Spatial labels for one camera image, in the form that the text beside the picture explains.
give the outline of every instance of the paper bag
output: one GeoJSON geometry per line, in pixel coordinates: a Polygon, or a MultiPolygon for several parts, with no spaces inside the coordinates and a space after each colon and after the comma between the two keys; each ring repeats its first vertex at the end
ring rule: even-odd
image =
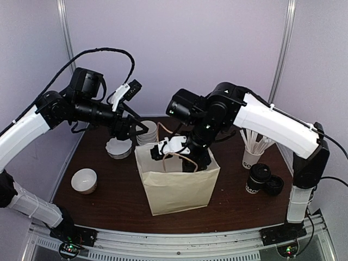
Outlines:
{"type": "Polygon", "coordinates": [[[162,161],[151,158],[155,144],[135,148],[136,163],[152,215],[162,215],[206,207],[212,196],[220,167],[210,150],[212,163],[204,171],[181,172],[182,160],[176,156],[162,161]]]}

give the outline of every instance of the robotic arm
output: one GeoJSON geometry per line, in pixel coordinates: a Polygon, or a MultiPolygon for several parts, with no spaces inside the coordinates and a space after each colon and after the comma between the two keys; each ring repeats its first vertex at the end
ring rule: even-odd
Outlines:
{"type": "Polygon", "coordinates": [[[146,133],[148,129],[135,118],[137,115],[122,117],[125,110],[135,114],[123,102],[129,101],[141,89],[141,84],[133,80],[120,86],[111,98],[114,101],[111,105],[103,104],[103,98],[93,100],[98,94],[100,84],[103,85],[105,98],[103,75],[77,68],[65,90],[60,93],[45,93],[24,117],[0,136],[0,207],[12,208],[41,220],[51,229],[51,236],[78,245],[81,239],[84,245],[93,245],[96,231],[75,226],[65,209],[26,191],[5,171],[5,167],[29,143],[63,121],[68,121],[69,124],[83,121],[93,128],[107,126],[110,135],[120,140],[146,133]],[[133,132],[134,126],[140,126],[142,130],[133,132]]]}
{"type": "MultiPolygon", "coordinates": [[[[248,88],[226,82],[206,97],[180,89],[166,113],[184,125],[193,125],[193,129],[155,145],[151,150],[155,160],[161,160],[168,152],[180,153],[197,163],[198,170],[204,170],[211,162],[207,148],[219,132],[232,125],[255,131],[293,150],[294,179],[285,223],[291,224],[291,229],[301,230],[312,190],[319,183],[330,154],[320,135],[324,133],[321,124],[310,126],[295,121],[248,88]]],[[[182,161],[183,171],[193,172],[194,165],[182,161]]]]}

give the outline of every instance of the black cup lid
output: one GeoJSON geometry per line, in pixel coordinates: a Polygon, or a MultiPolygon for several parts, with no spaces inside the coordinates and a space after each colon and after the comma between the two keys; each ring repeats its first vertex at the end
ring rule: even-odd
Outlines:
{"type": "Polygon", "coordinates": [[[256,182],[266,182],[271,177],[271,170],[266,164],[258,163],[250,168],[250,176],[256,182]]]}
{"type": "Polygon", "coordinates": [[[267,194],[271,196],[277,196],[282,192],[283,187],[283,179],[281,177],[272,175],[271,178],[264,185],[263,189],[267,194]]]}

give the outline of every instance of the dark wooden tabletop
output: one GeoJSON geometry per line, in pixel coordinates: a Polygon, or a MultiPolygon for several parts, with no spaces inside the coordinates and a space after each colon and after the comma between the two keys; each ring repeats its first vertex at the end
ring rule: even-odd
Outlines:
{"type": "MultiPolygon", "coordinates": [[[[168,117],[152,120],[169,129],[178,125],[168,117]]],[[[139,233],[202,233],[263,227],[285,220],[292,177],[276,145],[265,151],[260,162],[283,178],[280,195],[272,197],[263,191],[252,195],[245,190],[248,170],[241,165],[244,144],[237,132],[210,147],[221,170],[207,207],[152,216],[134,153],[123,160],[110,158],[105,150],[109,139],[103,127],[84,134],[55,196],[54,203],[67,208],[78,225],[139,233]],[[83,168],[98,175],[98,187],[90,195],[77,193],[70,184],[73,174],[83,168]]]]}

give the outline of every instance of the light purple wall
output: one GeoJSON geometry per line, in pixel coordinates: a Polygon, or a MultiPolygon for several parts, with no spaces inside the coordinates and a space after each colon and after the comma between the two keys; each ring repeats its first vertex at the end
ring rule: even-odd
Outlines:
{"type": "MultiPolygon", "coordinates": [[[[47,85],[67,62],[56,1],[0,2],[0,129],[47,85]]],[[[70,80],[67,70],[54,85],[70,80]]],[[[38,138],[6,168],[24,188],[49,200],[59,172],[77,142],[67,124],[38,138]]],[[[30,220],[0,209],[0,259],[18,260],[30,220]]]]}
{"type": "MultiPolygon", "coordinates": [[[[348,148],[348,2],[297,1],[294,31],[275,104],[307,122],[319,121],[325,133],[348,148]]],[[[329,142],[327,176],[348,181],[348,162],[329,142]]],[[[348,190],[322,181],[312,209],[321,208],[339,260],[347,260],[348,190]]]]}
{"type": "MultiPolygon", "coordinates": [[[[131,101],[141,115],[164,115],[180,88],[206,95],[229,81],[268,98],[287,1],[66,1],[75,53],[124,48],[143,89],[131,101]]],[[[92,54],[77,61],[102,72],[109,92],[123,83],[127,57],[92,54]]]]}

